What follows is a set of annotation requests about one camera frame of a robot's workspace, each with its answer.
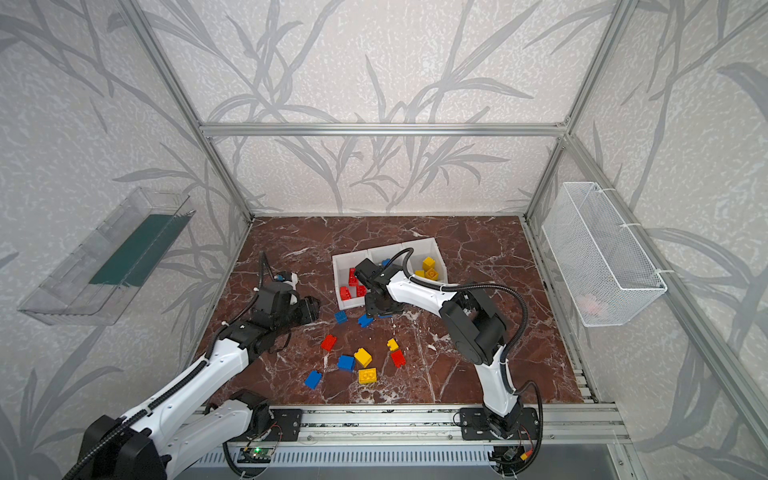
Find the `transparent bin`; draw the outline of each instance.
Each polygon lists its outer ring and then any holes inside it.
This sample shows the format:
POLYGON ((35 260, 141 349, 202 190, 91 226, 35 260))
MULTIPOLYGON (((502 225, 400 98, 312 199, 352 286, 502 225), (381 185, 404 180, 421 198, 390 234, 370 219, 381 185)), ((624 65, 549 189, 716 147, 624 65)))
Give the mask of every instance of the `transparent bin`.
MULTIPOLYGON (((339 289, 342 286, 349 286, 349 269, 355 268, 363 259, 368 258, 376 265, 388 258, 392 258, 400 250, 411 247, 413 254, 408 261, 408 270, 410 273, 422 269, 422 262, 426 257, 432 257, 435 260, 435 270, 439 275, 438 283, 448 282, 448 271, 445 268, 440 250, 434 238, 422 238, 405 243, 394 243, 383 247, 369 248, 368 250, 357 250, 349 253, 341 253, 332 257, 333 262, 333 286, 336 289, 336 300, 339 302, 339 310, 363 306, 366 304, 365 297, 355 297, 355 289, 350 288, 349 292, 353 297, 349 300, 341 300, 339 289)), ((402 266, 402 259, 405 255, 395 260, 395 264, 402 266)))
POLYGON ((188 200, 137 188, 19 311, 48 325, 114 325, 194 214, 188 200))
POLYGON ((624 325, 667 285, 594 182, 565 182, 542 229, 584 326, 624 325))

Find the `gray floor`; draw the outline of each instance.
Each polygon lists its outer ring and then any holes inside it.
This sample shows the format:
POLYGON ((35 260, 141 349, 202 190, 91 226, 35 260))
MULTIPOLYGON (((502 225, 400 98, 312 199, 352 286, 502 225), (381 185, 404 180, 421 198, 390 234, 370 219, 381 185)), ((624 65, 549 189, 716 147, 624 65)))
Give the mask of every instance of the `gray floor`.
MULTIPOLYGON (((605 445, 546 445, 533 465, 519 478, 568 478, 570 480, 617 480, 605 445)), ((235 480, 228 468, 189 468, 178 480, 235 480)), ((500 476, 490 467, 338 467, 268 468, 259 480, 496 480, 500 476)))

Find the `side wall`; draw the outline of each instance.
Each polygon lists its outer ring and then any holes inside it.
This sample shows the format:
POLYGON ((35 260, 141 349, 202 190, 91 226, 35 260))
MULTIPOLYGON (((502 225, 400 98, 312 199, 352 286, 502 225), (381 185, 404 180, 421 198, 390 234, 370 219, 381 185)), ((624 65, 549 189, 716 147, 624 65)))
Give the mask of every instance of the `side wall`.
MULTIPOLYGON (((768 4, 641 6, 576 133, 768 392, 768 4)), ((580 180, 566 155, 532 222, 600 397, 620 406, 646 472, 768 478, 664 300, 626 326, 581 325, 540 232, 558 185, 580 180)))
POLYGON ((243 216, 113 2, 0 6, 0 478, 60 478, 83 428, 176 375, 226 280, 243 216), (113 326, 19 303, 137 186, 188 192, 187 229, 113 326))
MULTIPOLYGON (((563 121, 612 0, 140 0, 207 122, 563 121)), ((260 214, 520 213, 551 138, 218 139, 260 214)))

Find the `red block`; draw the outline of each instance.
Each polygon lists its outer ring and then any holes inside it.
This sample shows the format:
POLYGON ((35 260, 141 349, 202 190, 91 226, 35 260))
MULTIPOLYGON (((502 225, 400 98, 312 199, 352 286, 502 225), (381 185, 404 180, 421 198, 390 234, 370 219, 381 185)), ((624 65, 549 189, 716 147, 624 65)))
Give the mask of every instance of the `red block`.
POLYGON ((349 269, 349 286, 358 286, 360 284, 360 281, 357 280, 357 277, 355 276, 355 269, 350 268, 349 269))
POLYGON ((320 348, 323 350, 328 350, 329 352, 333 348, 334 345, 336 345, 336 341, 338 339, 333 335, 328 335, 325 340, 323 340, 323 343, 320 343, 320 348))
POLYGON ((392 361, 395 363, 397 368, 400 368, 406 364, 406 356, 402 354, 402 350, 397 350, 392 352, 392 361))

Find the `building block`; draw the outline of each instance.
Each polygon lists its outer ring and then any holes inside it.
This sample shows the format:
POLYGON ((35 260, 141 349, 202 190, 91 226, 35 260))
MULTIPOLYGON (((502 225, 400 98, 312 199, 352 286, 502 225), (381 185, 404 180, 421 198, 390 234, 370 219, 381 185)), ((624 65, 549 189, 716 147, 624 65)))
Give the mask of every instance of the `building block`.
POLYGON ((349 269, 349 286, 358 286, 360 282, 357 280, 357 277, 355 276, 355 269, 350 268, 349 269))
POLYGON ((342 355, 339 357, 339 370, 346 372, 355 371, 355 359, 349 355, 342 355))
POLYGON ((360 375, 360 385, 374 383, 376 381, 376 369, 365 369, 358 372, 360 375))
POLYGON ((435 259, 432 257, 426 257, 424 261, 422 262, 422 268, 424 271, 432 270, 435 268, 435 259))
POLYGON ((336 341, 338 339, 333 335, 328 335, 325 340, 323 340, 323 343, 320 343, 320 348, 323 350, 328 350, 329 352, 333 348, 334 345, 336 345, 336 341))
POLYGON ((390 355, 392 355, 392 361, 395 363, 397 368, 400 368, 406 364, 406 356, 402 354, 402 350, 392 352, 390 355))
POLYGON ((355 354, 355 358, 360 362, 360 365, 362 365, 363 368, 366 368, 371 363, 371 360, 373 360, 373 357, 371 357, 371 354, 368 353, 366 349, 358 350, 355 354))
POLYGON ((320 372, 313 370, 312 373, 310 373, 310 376, 306 377, 306 380, 304 380, 304 385, 314 390, 315 387, 317 387, 317 384, 320 383, 322 377, 323 375, 320 372))
POLYGON ((360 317, 359 320, 357 320, 357 323, 359 323, 362 328, 366 328, 368 325, 373 323, 373 317, 372 316, 363 315, 363 316, 360 317))

